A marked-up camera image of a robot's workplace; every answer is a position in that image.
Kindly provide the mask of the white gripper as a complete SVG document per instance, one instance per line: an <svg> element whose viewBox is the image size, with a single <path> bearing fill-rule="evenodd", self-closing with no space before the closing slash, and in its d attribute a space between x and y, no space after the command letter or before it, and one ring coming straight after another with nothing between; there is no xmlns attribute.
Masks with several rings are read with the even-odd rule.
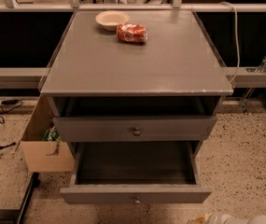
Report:
<svg viewBox="0 0 266 224"><path fill-rule="evenodd" d="M195 217L189 224L232 224L233 216L225 213L215 212L210 217L207 215Z"/></svg>

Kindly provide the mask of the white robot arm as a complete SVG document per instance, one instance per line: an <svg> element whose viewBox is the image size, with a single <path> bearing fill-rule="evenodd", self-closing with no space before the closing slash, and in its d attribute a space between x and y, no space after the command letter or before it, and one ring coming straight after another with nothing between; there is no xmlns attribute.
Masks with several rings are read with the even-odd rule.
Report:
<svg viewBox="0 0 266 224"><path fill-rule="evenodd" d="M202 215L193 218L186 224L266 224L266 215L245 219L233 217L222 212L215 212L211 215Z"/></svg>

